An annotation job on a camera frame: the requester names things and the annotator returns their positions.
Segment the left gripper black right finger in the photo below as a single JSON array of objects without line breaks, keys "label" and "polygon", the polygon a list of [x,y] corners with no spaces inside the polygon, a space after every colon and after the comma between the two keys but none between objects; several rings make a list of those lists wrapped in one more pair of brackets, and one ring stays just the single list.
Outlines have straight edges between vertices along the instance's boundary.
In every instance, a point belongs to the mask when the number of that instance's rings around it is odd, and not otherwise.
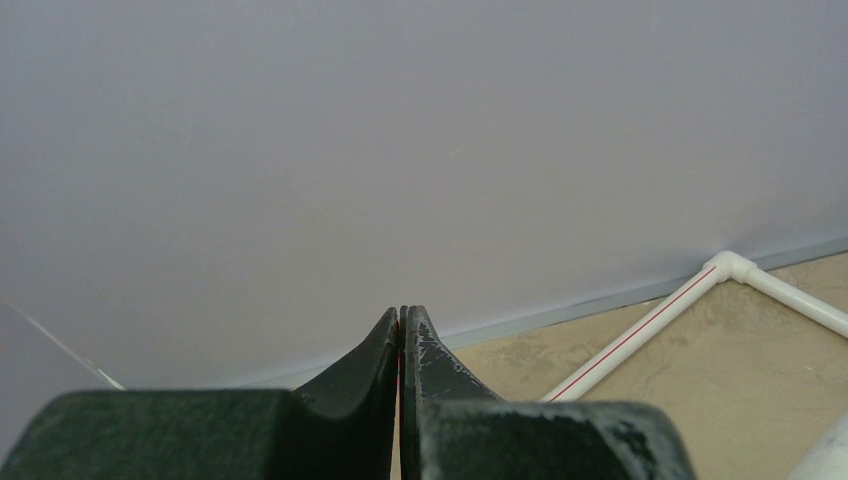
[{"label": "left gripper black right finger", "polygon": [[426,309],[400,310],[404,479],[693,479],[670,418],[645,403],[510,402],[439,338]]}]

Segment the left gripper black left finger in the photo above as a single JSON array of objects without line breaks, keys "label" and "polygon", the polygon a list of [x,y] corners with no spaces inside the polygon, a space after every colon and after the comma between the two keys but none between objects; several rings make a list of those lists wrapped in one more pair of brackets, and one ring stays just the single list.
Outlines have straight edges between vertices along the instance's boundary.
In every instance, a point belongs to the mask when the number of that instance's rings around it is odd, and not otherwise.
[{"label": "left gripper black left finger", "polygon": [[398,314],[293,389],[77,391],[27,426],[5,479],[386,479]]}]

